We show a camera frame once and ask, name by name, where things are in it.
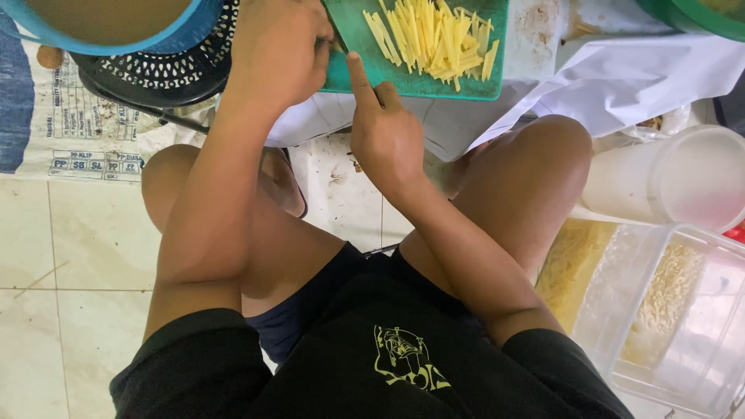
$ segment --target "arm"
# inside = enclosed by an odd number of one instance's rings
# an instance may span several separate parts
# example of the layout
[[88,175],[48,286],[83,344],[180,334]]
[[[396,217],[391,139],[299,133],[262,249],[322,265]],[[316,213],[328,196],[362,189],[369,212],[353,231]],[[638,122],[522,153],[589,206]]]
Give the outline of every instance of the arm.
[[519,264],[424,175],[422,126],[401,105],[396,88],[384,82],[373,91],[358,54],[350,54],[348,64],[357,99],[352,125],[355,157],[417,229],[457,296],[484,323],[492,340],[502,345],[513,335],[536,328],[563,333]]
[[333,36],[320,0],[241,9],[220,111],[163,233],[145,338],[189,313],[241,311],[261,149],[282,112],[323,85]]

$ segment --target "black shorts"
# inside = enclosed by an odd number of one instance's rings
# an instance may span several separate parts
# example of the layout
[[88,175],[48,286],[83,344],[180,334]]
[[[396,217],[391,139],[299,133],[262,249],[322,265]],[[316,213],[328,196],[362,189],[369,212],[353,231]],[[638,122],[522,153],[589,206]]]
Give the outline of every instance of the black shorts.
[[295,294],[262,315],[246,318],[246,322],[259,332],[261,347],[269,358],[282,365],[339,290],[355,276],[371,273],[386,274],[412,288],[424,301],[446,315],[470,327],[481,328],[463,303],[412,268],[398,249],[392,256],[378,253],[366,259],[350,243],[346,243],[334,259]]

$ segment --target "white tile floor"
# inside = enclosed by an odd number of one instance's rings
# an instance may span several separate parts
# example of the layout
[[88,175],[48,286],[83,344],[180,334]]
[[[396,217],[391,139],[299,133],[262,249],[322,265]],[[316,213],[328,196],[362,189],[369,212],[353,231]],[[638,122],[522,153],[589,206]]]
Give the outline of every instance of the white tile floor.
[[[700,122],[707,110],[695,107]],[[410,232],[355,170],[348,136],[291,153],[309,222],[361,251]],[[441,171],[430,157],[427,170]],[[108,384],[141,343],[160,240],[139,190],[0,180],[0,239],[0,419],[111,418]],[[669,412],[624,402],[640,419]]]

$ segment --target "thigh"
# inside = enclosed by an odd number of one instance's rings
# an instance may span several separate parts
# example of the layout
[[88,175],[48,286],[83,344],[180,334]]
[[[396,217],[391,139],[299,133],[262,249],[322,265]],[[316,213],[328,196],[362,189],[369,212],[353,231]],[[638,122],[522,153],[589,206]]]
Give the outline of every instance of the thigh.
[[[579,122],[543,117],[476,157],[453,204],[533,277],[582,193],[591,158],[592,140]],[[399,250],[420,274],[453,294],[416,231]]]
[[[161,232],[198,155],[199,148],[174,145],[154,155],[142,172],[145,207]],[[242,286],[246,317],[260,315],[293,295],[344,246],[338,237],[287,214],[263,188],[256,190],[255,220],[247,232],[253,253]]]

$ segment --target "yellow graphic print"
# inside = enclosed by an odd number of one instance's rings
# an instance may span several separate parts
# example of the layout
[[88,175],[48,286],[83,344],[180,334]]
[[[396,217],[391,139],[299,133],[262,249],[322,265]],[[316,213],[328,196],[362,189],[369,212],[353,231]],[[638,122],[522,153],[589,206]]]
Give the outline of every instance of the yellow graphic print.
[[386,380],[388,385],[405,381],[424,391],[450,387],[450,383],[429,361],[424,339],[398,327],[388,329],[375,326],[374,333],[378,348],[375,371],[389,377]]

